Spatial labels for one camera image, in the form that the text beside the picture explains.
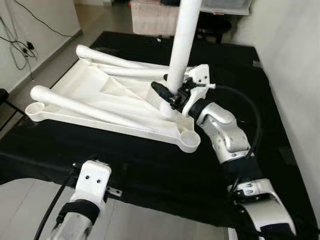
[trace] white tube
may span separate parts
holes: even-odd
[[[116,76],[128,76],[138,78],[160,78],[162,79],[165,74],[168,74],[168,68],[122,68],[122,67],[107,67],[99,66],[99,69],[104,71],[108,75]]]
[[[194,41],[202,0],[181,0],[171,52],[167,88],[176,95],[182,86]]]
[[[143,69],[145,68],[143,65],[138,64],[136,62],[127,61],[120,57],[112,56],[100,51],[93,50],[84,45],[78,45],[75,50],[76,54],[80,58],[84,59],[92,59],[99,62],[103,62],[106,64],[111,64],[114,66],[119,66],[123,68],[130,68],[130,69]]]
[[[108,123],[123,125],[127,127],[132,127],[136,129],[147,130],[149,128],[145,127],[142,124],[139,124],[135,121],[127,119],[123,116],[117,115],[113,112],[102,110],[94,106],[90,106],[76,100],[70,99],[65,96],[61,96],[49,88],[37,85],[31,89],[30,92],[31,98],[38,102],[57,105],[74,112],[84,114],[86,116],[93,117]]]

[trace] black strap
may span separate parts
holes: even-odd
[[[94,225],[99,215],[99,212],[99,207],[97,207],[97,205],[95,205],[93,202],[84,199],[78,199],[74,202],[67,202],[62,207],[58,217],[56,218],[56,222],[58,224],[61,224],[64,221],[67,213],[78,213],[86,216],[88,219],[91,220],[92,225]]]

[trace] black tablecloth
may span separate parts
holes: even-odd
[[[127,60],[168,65],[173,41],[104,32],[93,44]],[[257,154],[288,210],[312,223],[314,214],[281,123],[269,81],[254,66],[253,47],[193,43],[189,66],[209,64],[212,83],[250,96],[262,112],[263,139]],[[211,90],[208,98],[231,111],[252,140],[255,118],[250,107],[230,92]],[[73,162],[97,154],[112,168],[110,186],[123,190],[121,201],[213,224],[234,223],[226,203],[226,185],[209,138],[196,128],[201,144],[184,153],[176,145],[53,120],[23,117],[0,142],[1,182],[36,178],[62,183]]]

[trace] robotic arm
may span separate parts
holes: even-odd
[[[295,225],[284,204],[264,178],[245,132],[237,125],[235,116],[217,105],[204,99],[210,84],[209,66],[202,64],[187,73],[187,78],[177,95],[173,95],[163,85],[153,82],[152,88],[185,116],[194,118],[209,136],[212,147],[228,181],[228,191],[233,203],[248,216],[248,222],[260,234],[272,236],[281,234],[288,237],[296,235]]]

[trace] wall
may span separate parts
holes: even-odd
[[[73,0],[19,0],[34,15],[46,22],[53,29],[65,34],[74,35],[80,30]],[[69,37],[60,36],[35,20],[30,13],[15,3],[15,0],[0,1],[0,15],[13,32],[9,11],[15,23],[19,40],[32,42],[38,52],[38,58],[30,59],[30,66],[35,70],[48,57],[56,52]],[[7,38],[0,24],[0,36]],[[12,91],[24,80],[30,70],[18,70],[10,54],[10,44],[0,39],[0,88]]]
[[[320,224],[320,1],[255,0],[233,42],[256,47]]]
[[[73,0],[75,4],[103,6],[103,0]]]

